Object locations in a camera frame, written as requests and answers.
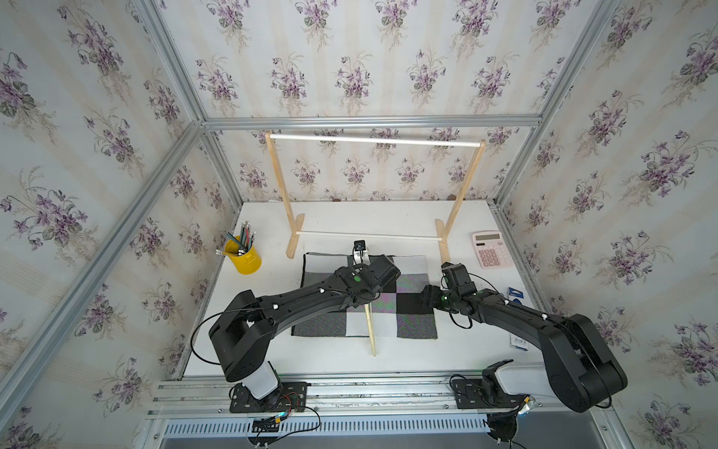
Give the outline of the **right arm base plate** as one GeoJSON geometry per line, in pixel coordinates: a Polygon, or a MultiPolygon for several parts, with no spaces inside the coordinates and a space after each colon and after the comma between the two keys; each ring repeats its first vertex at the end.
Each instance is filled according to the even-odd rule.
{"type": "Polygon", "coordinates": [[[452,375],[448,384],[454,393],[457,408],[517,411],[527,405],[531,396],[507,393],[497,379],[497,370],[509,363],[512,363],[512,359],[501,360],[490,365],[482,371],[480,378],[467,378],[461,374],[452,375]]]}

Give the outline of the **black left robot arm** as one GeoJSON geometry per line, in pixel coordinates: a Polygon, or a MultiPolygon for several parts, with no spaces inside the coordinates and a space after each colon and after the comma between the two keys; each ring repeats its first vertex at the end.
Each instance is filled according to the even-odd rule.
{"type": "Polygon", "coordinates": [[[256,400],[273,395],[280,379],[267,362],[267,351],[278,334],[329,312],[370,304],[400,274],[388,256],[377,256],[369,264],[340,267],[291,292],[262,297],[251,290],[237,294],[208,332],[224,379],[240,383],[256,400]]]}

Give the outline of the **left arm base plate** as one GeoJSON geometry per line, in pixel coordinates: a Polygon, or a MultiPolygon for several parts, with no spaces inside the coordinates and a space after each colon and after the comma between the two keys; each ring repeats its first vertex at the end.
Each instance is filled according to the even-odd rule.
{"type": "Polygon", "coordinates": [[[258,400],[243,384],[229,391],[230,413],[304,412],[310,384],[306,382],[280,383],[279,388],[258,400]]]}

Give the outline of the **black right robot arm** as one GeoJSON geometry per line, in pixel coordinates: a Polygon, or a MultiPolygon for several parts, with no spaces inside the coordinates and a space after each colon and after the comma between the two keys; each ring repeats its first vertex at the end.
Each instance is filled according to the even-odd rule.
{"type": "Polygon", "coordinates": [[[499,327],[538,348],[548,385],[568,409],[583,413],[628,387],[628,376],[588,317],[546,314],[491,288],[480,290],[462,264],[446,262],[441,271],[445,288],[426,286],[422,302],[499,327]]]}

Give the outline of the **black white checkered scarf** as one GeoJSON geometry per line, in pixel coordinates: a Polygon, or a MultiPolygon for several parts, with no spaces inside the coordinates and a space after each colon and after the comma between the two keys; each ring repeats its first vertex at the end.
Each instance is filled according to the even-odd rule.
{"type": "MultiPolygon", "coordinates": [[[[391,256],[399,268],[396,283],[371,304],[371,321],[378,338],[435,340],[438,330],[434,310],[422,301],[429,284],[424,256],[391,256]]],[[[306,253],[303,258],[302,284],[315,284],[333,274],[352,259],[338,254],[306,253]]],[[[292,327],[291,335],[304,338],[365,338],[369,335],[365,308],[329,312],[292,327]]]]}

